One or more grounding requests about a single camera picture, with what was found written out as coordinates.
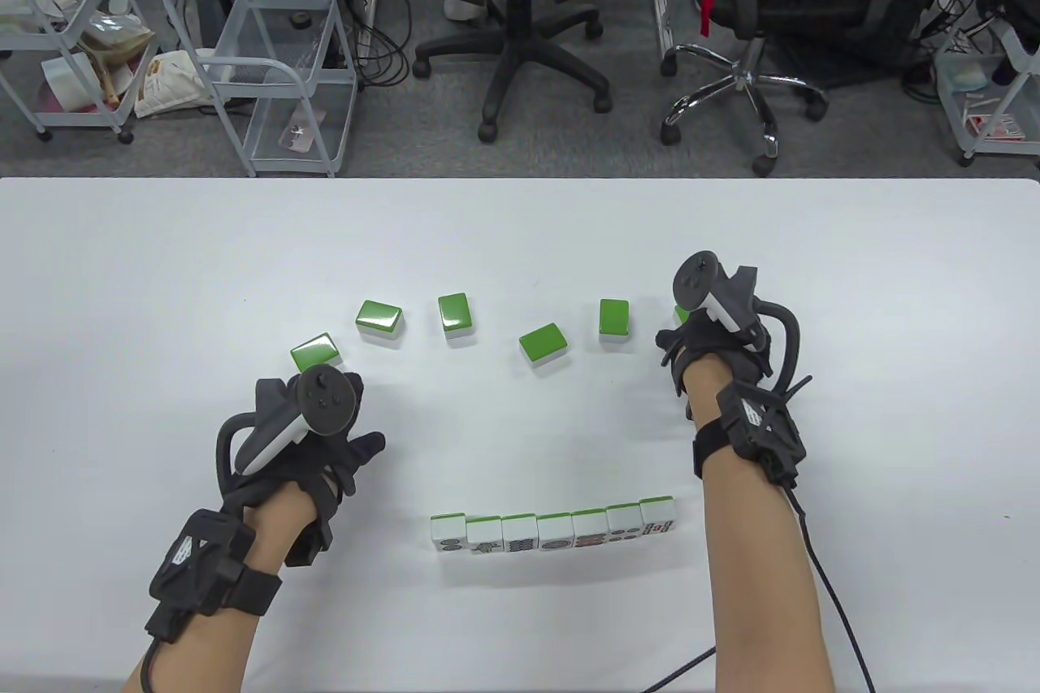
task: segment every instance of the forearm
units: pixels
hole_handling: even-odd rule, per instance
[[[683,381],[698,427],[717,419],[725,363],[709,356]],[[708,457],[703,479],[717,689],[832,692],[815,583],[784,494],[728,446]]]
[[[263,573],[279,573],[292,542],[314,518],[314,504],[307,493],[295,484],[286,485],[248,514],[246,523],[257,535],[245,564]],[[160,645],[152,665],[152,689],[155,693],[237,693],[259,622],[259,617],[233,609],[222,609],[211,617],[197,615],[175,644]],[[140,664],[123,693],[142,693]]]

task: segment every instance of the cable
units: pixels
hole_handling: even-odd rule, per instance
[[[159,640],[152,639],[152,644],[149,645],[148,651],[145,652],[145,658],[140,662],[140,689],[141,693],[155,693],[155,688],[152,687],[152,664],[155,663],[155,656],[159,652]]]
[[[716,653],[714,647],[701,652],[699,656],[697,656],[697,658],[692,660],[691,663],[687,663],[685,666],[680,666],[671,674],[661,679],[659,683],[654,683],[653,685],[651,685],[649,688],[643,691],[643,693],[657,693],[657,691],[664,688],[666,685],[669,685],[669,683],[672,683],[675,679],[678,679],[683,674],[686,674],[686,672],[690,671],[692,668],[694,668],[694,666],[698,666],[699,664],[708,660],[714,653]]]
[[[805,380],[799,382],[799,384],[795,386],[795,391],[802,388],[804,384]],[[870,670],[866,666],[866,661],[863,659],[863,652],[859,648],[859,641],[857,641],[856,634],[852,630],[852,623],[849,621],[849,616],[846,614],[844,607],[842,607],[841,601],[838,598],[838,594],[834,592],[834,587],[831,585],[831,581],[827,576],[827,573],[825,573],[824,566],[820,562],[820,558],[816,557],[816,550],[812,548],[812,540],[809,538],[809,525],[805,519],[805,510],[802,509],[802,505],[798,503],[798,498],[795,497],[795,491],[792,489],[784,487],[783,491],[784,495],[787,496],[787,503],[790,504],[790,508],[795,511],[795,514],[798,515],[798,525],[802,531],[802,541],[805,542],[805,551],[808,553],[809,560],[812,561],[812,567],[815,568],[816,573],[820,574],[820,581],[824,583],[824,588],[827,590],[827,594],[830,596],[831,602],[834,605],[834,610],[838,613],[838,617],[841,618],[841,624],[844,626],[846,636],[849,637],[849,643],[852,644],[852,650],[856,653],[856,661],[859,663],[859,670],[863,674],[863,682],[866,683],[866,689],[869,693],[877,693],[874,689],[874,678],[870,676]],[[686,674],[686,672],[692,668],[706,661],[708,658],[713,656],[716,651],[717,647],[712,647],[704,652],[701,652],[697,656],[697,658],[692,660],[691,663],[680,666],[660,682],[654,683],[646,690],[643,690],[642,693],[657,693],[657,691],[666,685],[675,682],[683,674]]]
[[[849,616],[844,613],[844,608],[838,599],[838,594],[834,592],[834,587],[831,585],[831,581],[824,572],[824,567],[820,563],[820,558],[816,557],[816,553],[812,548],[812,540],[809,538],[809,525],[805,521],[805,510],[802,509],[802,505],[798,503],[798,498],[795,497],[795,491],[792,489],[784,487],[783,491],[784,495],[787,496],[787,502],[790,504],[790,508],[794,509],[795,514],[798,515],[798,524],[802,529],[802,539],[805,541],[805,550],[809,553],[809,560],[812,561],[812,567],[815,568],[816,573],[820,574],[820,581],[824,583],[824,587],[827,589],[827,594],[831,596],[831,602],[834,604],[834,610],[838,613],[838,617],[841,618],[841,624],[844,626],[846,635],[849,637],[849,643],[852,644],[852,651],[856,653],[856,662],[859,663],[859,670],[863,672],[863,682],[866,683],[866,689],[870,693],[875,693],[874,679],[870,678],[870,671],[866,668],[866,661],[863,660],[863,652],[859,648],[859,642],[856,641],[856,634],[852,630],[852,623],[849,622]]]

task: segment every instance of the white tabletop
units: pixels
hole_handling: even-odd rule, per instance
[[[712,644],[691,428],[653,333],[712,249],[802,323],[799,495],[881,691],[1040,690],[1030,181],[0,180],[0,689],[116,690],[213,440],[330,332],[387,434],[287,570],[246,690],[639,690]],[[440,294],[476,342],[445,343]],[[604,351],[599,299],[632,304]],[[405,309],[361,340],[364,299]],[[555,322],[556,370],[517,337]],[[438,555],[431,514],[670,493],[678,529]],[[861,683],[824,605],[839,687]],[[713,665],[676,690],[711,688]]]

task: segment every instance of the white shoe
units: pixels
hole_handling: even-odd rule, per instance
[[[484,17],[485,7],[461,0],[444,0],[444,15],[448,21],[475,21]]]

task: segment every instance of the black glove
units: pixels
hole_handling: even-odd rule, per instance
[[[709,354],[719,355],[733,371],[733,378],[747,384],[758,384],[762,377],[773,375],[770,367],[769,333],[764,351],[748,351],[735,335],[713,322],[703,308],[693,311],[690,318],[676,330],[659,330],[655,341],[659,349],[665,350],[665,359],[660,365],[668,365],[669,362],[672,364],[676,395],[682,394],[685,389],[682,386],[682,374],[692,363]],[[683,346],[685,351],[680,355],[679,351]]]
[[[244,507],[260,506],[288,482],[296,482],[314,500],[317,519],[305,528],[293,543],[285,559],[289,566],[308,566],[319,551],[329,548],[332,543],[329,520],[336,514],[343,496],[357,491],[354,477],[358,469],[386,447],[386,439],[378,432],[347,440],[358,418],[365,385],[358,374],[345,374],[345,377],[354,388],[357,407],[350,421],[338,433],[309,433],[300,443],[289,443],[270,463],[248,477],[231,473],[227,465],[220,465],[220,450],[227,447],[230,440],[218,443],[217,479],[224,495],[224,512],[241,516]],[[294,380],[290,379],[290,388]]]

